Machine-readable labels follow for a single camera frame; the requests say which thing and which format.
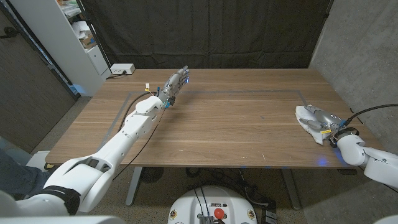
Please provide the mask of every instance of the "white power strip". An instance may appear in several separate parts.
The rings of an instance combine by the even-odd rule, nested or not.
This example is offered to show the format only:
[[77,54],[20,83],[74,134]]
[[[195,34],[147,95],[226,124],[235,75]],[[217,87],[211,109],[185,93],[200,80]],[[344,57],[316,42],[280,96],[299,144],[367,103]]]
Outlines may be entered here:
[[123,74],[123,71],[126,71],[125,74],[132,74],[135,69],[133,63],[115,63],[111,67],[111,72],[113,75]]

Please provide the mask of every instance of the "wooden table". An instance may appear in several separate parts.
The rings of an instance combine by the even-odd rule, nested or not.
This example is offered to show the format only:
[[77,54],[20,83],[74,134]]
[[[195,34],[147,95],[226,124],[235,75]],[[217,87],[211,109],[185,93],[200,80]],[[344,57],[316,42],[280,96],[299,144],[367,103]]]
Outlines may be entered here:
[[[128,104],[144,91],[145,83],[155,91],[175,71],[136,70],[131,76],[106,81],[46,162],[61,164],[94,153],[116,134]],[[297,122],[295,107],[305,104],[342,118],[352,115],[316,70],[193,69],[190,83],[165,110],[132,165],[346,169],[338,149],[326,141],[324,146],[315,143]],[[357,119],[351,125],[367,146],[382,149]],[[148,137],[136,142],[122,164],[141,150]]]

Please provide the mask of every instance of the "table leg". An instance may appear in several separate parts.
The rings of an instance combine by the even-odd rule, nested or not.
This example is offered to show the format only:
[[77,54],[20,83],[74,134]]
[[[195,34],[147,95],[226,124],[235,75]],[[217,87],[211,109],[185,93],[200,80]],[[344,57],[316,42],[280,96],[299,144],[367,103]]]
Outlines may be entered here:
[[127,193],[126,205],[131,206],[134,201],[134,196],[138,189],[139,178],[141,176],[142,167],[135,167],[132,173],[129,192]]
[[296,184],[293,179],[293,174],[291,169],[281,169],[282,177],[285,181],[285,186],[287,193],[289,194],[290,201],[292,202],[292,207],[294,210],[300,210],[301,204],[299,195],[297,193]]

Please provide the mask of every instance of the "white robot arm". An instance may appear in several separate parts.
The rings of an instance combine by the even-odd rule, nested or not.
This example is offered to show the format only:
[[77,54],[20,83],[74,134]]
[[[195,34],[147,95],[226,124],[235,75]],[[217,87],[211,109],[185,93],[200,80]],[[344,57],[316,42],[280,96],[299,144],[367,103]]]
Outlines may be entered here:
[[331,142],[337,144],[346,163],[352,166],[365,166],[364,174],[380,183],[398,188],[398,156],[365,147],[365,142],[353,133],[353,128],[347,128],[345,122],[334,114],[315,106],[305,106],[312,112],[316,121],[300,119],[311,128],[320,131],[330,129]]
[[59,216],[89,212],[103,198],[111,185],[116,169],[132,145],[147,134],[156,114],[174,99],[188,83],[188,67],[174,73],[159,93],[139,102],[129,114],[123,128],[98,152],[62,164],[48,179],[41,193],[27,200],[13,201],[0,194],[3,203],[0,216]]

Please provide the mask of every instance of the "emergency stop button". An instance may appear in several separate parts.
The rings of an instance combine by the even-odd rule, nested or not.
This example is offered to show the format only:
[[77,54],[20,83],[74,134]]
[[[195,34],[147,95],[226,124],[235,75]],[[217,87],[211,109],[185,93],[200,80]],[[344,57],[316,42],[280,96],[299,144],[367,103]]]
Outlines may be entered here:
[[223,219],[224,218],[224,210],[222,210],[221,208],[216,208],[216,210],[214,210],[214,216],[217,219]]

